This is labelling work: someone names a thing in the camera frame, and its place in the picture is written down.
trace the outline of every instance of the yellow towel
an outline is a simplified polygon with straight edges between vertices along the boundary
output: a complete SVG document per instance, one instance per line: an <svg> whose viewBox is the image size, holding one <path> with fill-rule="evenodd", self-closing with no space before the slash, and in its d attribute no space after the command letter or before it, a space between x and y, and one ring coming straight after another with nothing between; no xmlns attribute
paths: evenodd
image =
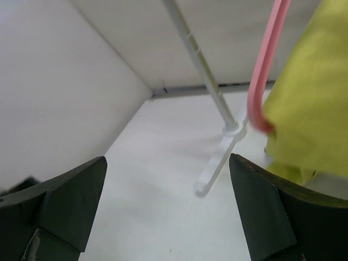
<svg viewBox="0 0 348 261"><path fill-rule="evenodd" d="M321 2L263 110L269 171L298 184L314 171L348 177L348 0Z"/></svg>

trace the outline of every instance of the black object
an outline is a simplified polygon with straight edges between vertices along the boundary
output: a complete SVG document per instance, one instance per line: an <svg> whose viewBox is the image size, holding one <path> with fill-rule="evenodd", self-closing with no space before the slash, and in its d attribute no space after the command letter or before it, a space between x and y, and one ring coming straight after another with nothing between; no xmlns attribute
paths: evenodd
<svg viewBox="0 0 348 261"><path fill-rule="evenodd" d="M77 261L102 193L107 162L95 158L38 183L28 178L0 197L1 261Z"/></svg>
<svg viewBox="0 0 348 261"><path fill-rule="evenodd" d="M252 261L348 260L348 201L232 154L231 179Z"/></svg>

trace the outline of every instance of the pink hook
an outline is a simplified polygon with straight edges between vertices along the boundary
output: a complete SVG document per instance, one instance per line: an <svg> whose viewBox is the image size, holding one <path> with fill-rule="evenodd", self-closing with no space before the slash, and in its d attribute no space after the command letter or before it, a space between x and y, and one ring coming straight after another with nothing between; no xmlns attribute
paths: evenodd
<svg viewBox="0 0 348 261"><path fill-rule="evenodd" d="M291 0L275 0L248 91L248 118L255 129L270 133L274 127L262 112L262 95Z"/></svg>

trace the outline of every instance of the wall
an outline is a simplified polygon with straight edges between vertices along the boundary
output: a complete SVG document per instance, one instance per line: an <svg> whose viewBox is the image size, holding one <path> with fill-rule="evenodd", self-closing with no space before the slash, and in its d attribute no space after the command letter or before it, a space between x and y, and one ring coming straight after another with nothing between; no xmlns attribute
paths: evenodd
<svg viewBox="0 0 348 261"><path fill-rule="evenodd" d="M161 0L71 0L154 88L202 84ZM249 82L274 0L177 0L219 83ZM293 0L276 79L320 0Z"/></svg>
<svg viewBox="0 0 348 261"><path fill-rule="evenodd" d="M0 24L0 187L104 155L150 90L66 0Z"/></svg>

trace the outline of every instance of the pink hanger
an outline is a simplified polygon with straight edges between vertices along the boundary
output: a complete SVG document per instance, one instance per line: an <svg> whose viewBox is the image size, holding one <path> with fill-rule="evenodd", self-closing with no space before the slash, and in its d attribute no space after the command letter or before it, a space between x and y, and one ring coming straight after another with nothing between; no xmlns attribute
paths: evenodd
<svg viewBox="0 0 348 261"><path fill-rule="evenodd" d="M290 1L275 0L274 2L248 91L248 118L255 129L264 133L272 132L274 127L263 115L262 95Z"/></svg>

